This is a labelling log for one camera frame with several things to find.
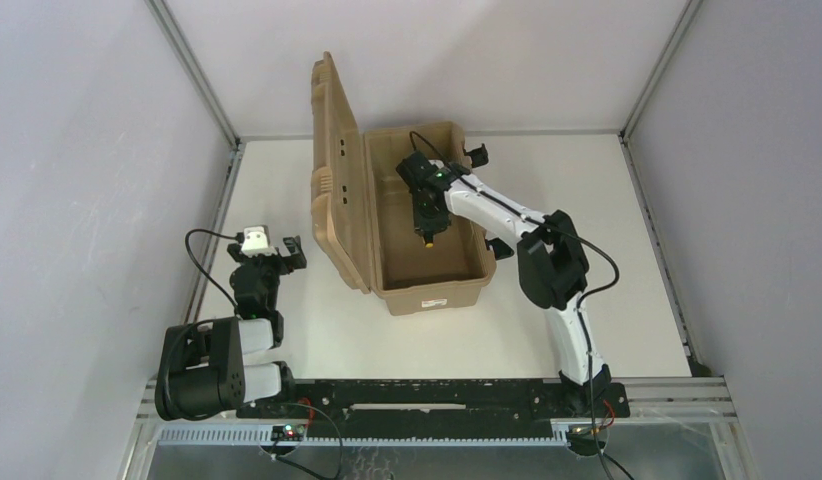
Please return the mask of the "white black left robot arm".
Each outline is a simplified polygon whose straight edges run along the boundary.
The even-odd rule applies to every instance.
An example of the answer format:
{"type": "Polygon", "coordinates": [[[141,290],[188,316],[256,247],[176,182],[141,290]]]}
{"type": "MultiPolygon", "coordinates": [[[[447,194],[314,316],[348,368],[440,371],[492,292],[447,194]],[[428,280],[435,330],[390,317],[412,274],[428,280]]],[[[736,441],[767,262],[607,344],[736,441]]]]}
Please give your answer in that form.
{"type": "Polygon", "coordinates": [[[298,236],[284,238],[286,254],[257,246],[256,239],[240,234],[227,247],[237,264],[229,277],[233,315],[166,330],[154,395],[162,419],[201,421],[256,400],[293,398],[295,381],[285,362],[250,365],[245,358],[282,344],[280,280],[306,268],[307,259],[298,236]]]}

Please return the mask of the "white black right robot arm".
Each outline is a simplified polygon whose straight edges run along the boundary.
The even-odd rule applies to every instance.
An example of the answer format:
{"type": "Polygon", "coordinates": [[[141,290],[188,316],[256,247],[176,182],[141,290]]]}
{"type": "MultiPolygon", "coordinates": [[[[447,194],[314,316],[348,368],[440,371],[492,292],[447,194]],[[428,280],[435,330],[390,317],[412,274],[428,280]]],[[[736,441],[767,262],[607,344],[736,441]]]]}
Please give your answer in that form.
{"type": "Polygon", "coordinates": [[[611,374],[596,349],[586,313],[591,292],[584,250],[590,244],[576,233],[570,216],[525,207],[474,174],[435,168],[400,177],[412,196],[415,231],[426,244],[455,216],[481,226],[514,252],[520,288],[552,329],[561,381],[584,400],[594,401],[610,384],[611,374]]]}

